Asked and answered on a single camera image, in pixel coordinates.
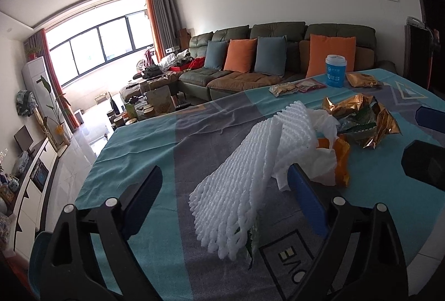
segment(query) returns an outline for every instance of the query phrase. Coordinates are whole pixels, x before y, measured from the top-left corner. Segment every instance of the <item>window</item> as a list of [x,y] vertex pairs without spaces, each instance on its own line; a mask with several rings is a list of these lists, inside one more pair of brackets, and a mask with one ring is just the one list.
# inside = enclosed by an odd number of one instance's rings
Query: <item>window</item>
[[[151,24],[144,6],[145,0],[117,1],[79,15],[48,31],[51,59],[59,83],[65,86],[110,61],[152,47]],[[137,11],[121,15],[125,13],[124,8]],[[87,20],[85,15],[90,13],[94,15]],[[110,18],[110,14],[119,17]]]

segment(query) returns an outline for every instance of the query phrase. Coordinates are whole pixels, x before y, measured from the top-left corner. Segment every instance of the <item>orange plastic packaging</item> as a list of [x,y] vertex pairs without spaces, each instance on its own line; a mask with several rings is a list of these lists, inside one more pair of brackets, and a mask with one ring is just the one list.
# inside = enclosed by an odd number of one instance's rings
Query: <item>orange plastic packaging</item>
[[[318,139],[318,148],[329,149],[329,140],[326,138]],[[346,141],[346,136],[339,135],[334,146],[335,156],[337,157],[337,167],[335,168],[335,183],[341,187],[349,185],[348,158],[351,146]]]

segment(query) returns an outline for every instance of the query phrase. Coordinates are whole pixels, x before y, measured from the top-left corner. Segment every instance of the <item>white cup lid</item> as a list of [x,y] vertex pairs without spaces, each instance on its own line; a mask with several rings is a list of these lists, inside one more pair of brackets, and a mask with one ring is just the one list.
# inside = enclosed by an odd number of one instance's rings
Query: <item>white cup lid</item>
[[328,55],[326,58],[326,64],[333,66],[346,66],[346,59],[340,55]]

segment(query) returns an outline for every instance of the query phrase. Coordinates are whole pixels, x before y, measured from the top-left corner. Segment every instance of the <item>dark bottle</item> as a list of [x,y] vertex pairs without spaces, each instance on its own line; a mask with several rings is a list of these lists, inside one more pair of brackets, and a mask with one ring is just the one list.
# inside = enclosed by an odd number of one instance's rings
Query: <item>dark bottle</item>
[[121,112],[119,111],[119,108],[117,107],[116,103],[114,102],[113,98],[111,97],[111,94],[108,93],[108,95],[110,95],[110,104],[111,104],[111,107],[112,107],[113,110],[114,110],[114,113],[115,113],[116,115],[119,115],[119,114],[121,113]]

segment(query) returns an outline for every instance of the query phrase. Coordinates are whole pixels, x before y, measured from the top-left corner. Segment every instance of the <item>window frame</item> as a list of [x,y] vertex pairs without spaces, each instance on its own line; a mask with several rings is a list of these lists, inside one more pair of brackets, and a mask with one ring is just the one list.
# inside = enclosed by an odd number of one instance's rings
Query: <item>window frame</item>
[[[115,60],[119,60],[119,59],[123,58],[124,56],[131,55],[131,54],[133,54],[133,53],[137,53],[138,51],[141,51],[141,50],[143,50],[143,49],[145,49],[145,48],[151,48],[151,47],[154,47],[154,44],[148,44],[147,46],[143,46],[143,47],[141,47],[141,48],[135,48],[135,46],[134,46],[134,40],[133,40],[133,33],[132,33],[132,31],[131,31],[131,27],[130,27],[130,22],[129,22],[129,20],[128,20],[128,16],[135,15],[135,14],[137,14],[137,13],[145,13],[145,14],[146,14],[146,13],[147,13],[147,10],[140,10],[140,11],[136,11],[136,12],[134,12],[134,13],[128,13],[127,15],[120,16],[120,17],[116,17],[115,19],[111,19],[111,20],[108,20],[108,21],[103,22],[103,23],[101,23],[101,24],[98,24],[98,25],[96,25],[96,26],[90,27],[90,28],[88,28],[88,29],[82,31],[81,33],[78,33],[78,34],[76,34],[76,35],[70,37],[69,39],[67,39],[67,40],[65,40],[65,41],[63,41],[63,42],[61,42],[60,44],[58,44],[58,45],[52,47],[52,48],[50,49],[50,52],[51,52],[52,50],[57,49],[59,46],[62,46],[62,45],[66,44],[66,43],[68,42],[68,43],[70,44],[71,54],[73,55],[74,65],[76,66],[77,76],[74,77],[73,79],[71,79],[70,81],[64,83],[64,84],[61,84],[61,86],[62,86],[62,87],[67,86],[67,85],[71,84],[73,81],[75,81],[75,80],[81,78],[82,76],[84,76],[84,75],[86,75],[86,74],[88,74],[88,73],[90,73],[90,72],[92,72],[92,71],[94,71],[94,70],[97,70],[98,68],[101,68],[102,66],[105,66],[105,65],[107,65],[107,64],[109,64],[109,63],[111,63],[111,62],[113,62],[113,61],[115,61]],[[125,23],[126,23],[126,25],[127,25],[128,36],[130,37],[130,43],[131,43],[131,47],[132,47],[133,50],[130,51],[130,52],[128,52],[128,53],[125,53],[125,54],[119,55],[119,56],[117,56],[117,57],[114,57],[114,58],[112,58],[111,60],[107,60],[107,57],[106,57],[106,55],[105,55],[104,45],[103,45],[103,43],[102,43],[101,32],[99,31],[99,27],[101,27],[101,26],[103,26],[103,25],[106,25],[106,24],[109,24],[110,22],[113,22],[113,21],[116,21],[116,20],[120,20],[120,19],[125,19]],[[101,46],[101,49],[102,49],[102,54],[103,54],[103,56],[104,56],[105,62],[102,63],[102,64],[100,64],[100,65],[98,65],[98,66],[96,66],[96,67],[94,67],[94,68],[91,68],[91,69],[88,70],[88,71],[85,71],[84,73],[79,73],[79,69],[78,69],[78,67],[77,67],[77,63],[76,63],[76,58],[75,58],[75,56],[74,56],[74,52],[73,52],[73,47],[72,47],[72,45],[71,45],[71,40],[72,40],[72,39],[75,39],[76,37],[78,37],[78,36],[80,36],[80,35],[83,35],[83,34],[87,33],[88,31],[93,30],[93,29],[96,29],[96,31],[97,31],[97,35],[99,36],[99,43],[100,43],[100,46]]]

